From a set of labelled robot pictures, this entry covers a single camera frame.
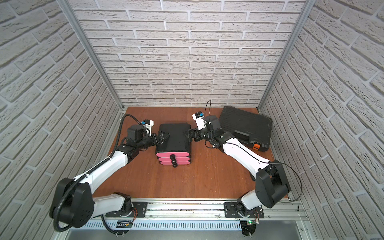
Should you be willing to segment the pink top drawer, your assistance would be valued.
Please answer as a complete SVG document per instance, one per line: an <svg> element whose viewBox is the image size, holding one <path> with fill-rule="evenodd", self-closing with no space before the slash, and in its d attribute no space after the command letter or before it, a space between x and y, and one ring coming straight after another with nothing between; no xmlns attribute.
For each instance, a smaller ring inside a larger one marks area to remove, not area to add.
<svg viewBox="0 0 384 240"><path fill-rule="evenodd" d="M159 152L159 153L156 153L156 156L158 158L170 158L172 155L174 155L175 157L189 157L190 156L190 153L188 152Z"/></svg>

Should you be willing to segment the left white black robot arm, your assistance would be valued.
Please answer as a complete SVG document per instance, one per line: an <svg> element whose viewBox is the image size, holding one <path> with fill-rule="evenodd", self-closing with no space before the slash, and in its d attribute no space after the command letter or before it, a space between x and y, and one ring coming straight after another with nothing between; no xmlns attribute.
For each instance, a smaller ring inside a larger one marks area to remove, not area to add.
<svg viewBox="0 0 384 240"><path fill-rule="evenodd" d="M129 164L141 150L163 144L169 136L163 131L155 134L150 132L149 127L133 125L127 130L127 136L121 142L116 142L111 155L83 174L59 181L49 212L55 231L80 228L88 220L106 213L129 216L133 208L129 195L113 193L94 198L93 193L117 170Z"/></svg>

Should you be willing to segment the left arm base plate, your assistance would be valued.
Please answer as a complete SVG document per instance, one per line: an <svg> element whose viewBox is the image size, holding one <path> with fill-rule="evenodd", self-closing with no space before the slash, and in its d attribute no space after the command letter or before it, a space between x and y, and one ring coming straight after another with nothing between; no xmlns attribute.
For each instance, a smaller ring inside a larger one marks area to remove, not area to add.
<svg viewBox="0 0 384 240"><path fill-rule="evenodd" d="M144 218L147 211L148 202L128 202L117 212L106 213L107 218Z"/></svg>

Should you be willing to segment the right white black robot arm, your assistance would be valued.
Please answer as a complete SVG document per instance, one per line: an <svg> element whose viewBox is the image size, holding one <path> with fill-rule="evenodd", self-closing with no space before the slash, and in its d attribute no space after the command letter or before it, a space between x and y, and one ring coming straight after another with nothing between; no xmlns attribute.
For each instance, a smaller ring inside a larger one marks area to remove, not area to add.
<svg viewBox="0 0 384 240"><path fill-rule="evenodd" d="M233 134L222 129L216 116L206 117L197 112L193 120L197 127L184 132L190 142L209 142L211 148L234 158L255 178L255 189L237 199L235 209L242 217L260 206L271 209L291 191L282 163L271 162L245 147Z"/></svg>

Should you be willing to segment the black drawer cabinet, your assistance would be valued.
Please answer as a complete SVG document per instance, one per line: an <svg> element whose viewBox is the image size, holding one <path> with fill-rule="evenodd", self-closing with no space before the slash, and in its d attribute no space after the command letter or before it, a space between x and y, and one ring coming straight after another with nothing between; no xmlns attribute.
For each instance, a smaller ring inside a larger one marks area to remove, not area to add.
<svg viewBox="0 0 384 240"><path fill-rule="evenodd" d="M159 158L170 157L189 157L191 155L191 143L184 135L184 132L191 129L190 124L161 124L159 131L168 133L169 138L160 145L156 146L156 156Z"/></svg>

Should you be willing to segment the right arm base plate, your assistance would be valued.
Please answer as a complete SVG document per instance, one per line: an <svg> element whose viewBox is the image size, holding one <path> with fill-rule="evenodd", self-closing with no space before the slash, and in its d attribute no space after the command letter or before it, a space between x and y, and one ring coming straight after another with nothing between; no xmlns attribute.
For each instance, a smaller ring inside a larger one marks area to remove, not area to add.
<svg viewBox="0 0 384 240"><path fill-rule="evenodd" d="M262 219L265 217L262 206L257 206L249 210L238 202L225 202L224 213L225 218Z"/></svg>

